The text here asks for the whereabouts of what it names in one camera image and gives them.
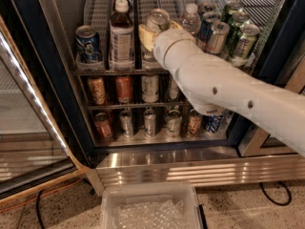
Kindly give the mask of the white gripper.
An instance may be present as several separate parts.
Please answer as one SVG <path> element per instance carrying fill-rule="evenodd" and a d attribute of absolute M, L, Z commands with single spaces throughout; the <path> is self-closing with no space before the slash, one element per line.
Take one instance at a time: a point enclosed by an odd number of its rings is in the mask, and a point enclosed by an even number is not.
<path fill-rule="evenodd" d="M 157 29 L 149 28 L 144 24 L 138 26 L 140 42 L 146 50 L 153 51 L 154 58 L 163 69 L 166 68 L 165 56 L 171 46 L 180 41 L 195 42 L 193 36 L 182 29 L 183 27 L 175 21 L 171 21 L 171 29 L 161 33 Z"/>

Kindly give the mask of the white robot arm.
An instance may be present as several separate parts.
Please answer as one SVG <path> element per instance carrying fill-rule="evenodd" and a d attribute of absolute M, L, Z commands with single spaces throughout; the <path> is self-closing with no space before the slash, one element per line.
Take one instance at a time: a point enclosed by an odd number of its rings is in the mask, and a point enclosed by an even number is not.
<path fill-rule="evenodd" d="M 228 61 L 199 49 L 180 28 L 143 24 L 139 39 L 201 114 L 208 103 L 243 115 L 305 156 L 305 96 L 258 80 Z"/>

